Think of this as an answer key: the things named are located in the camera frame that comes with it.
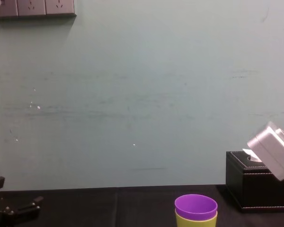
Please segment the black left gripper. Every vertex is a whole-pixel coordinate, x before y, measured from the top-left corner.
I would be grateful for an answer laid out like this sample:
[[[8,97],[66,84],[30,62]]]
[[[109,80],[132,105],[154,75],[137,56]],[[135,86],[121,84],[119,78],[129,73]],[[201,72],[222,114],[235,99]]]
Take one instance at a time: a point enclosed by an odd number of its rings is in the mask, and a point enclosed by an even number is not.
[[[5,177],[0,176],[0,189],[3,188],[4,183]],[[43,200],[42,196],[38,196],[20,208],[0,207],[0,227],[14,227],[17,224],[17,219],[38,218]]]

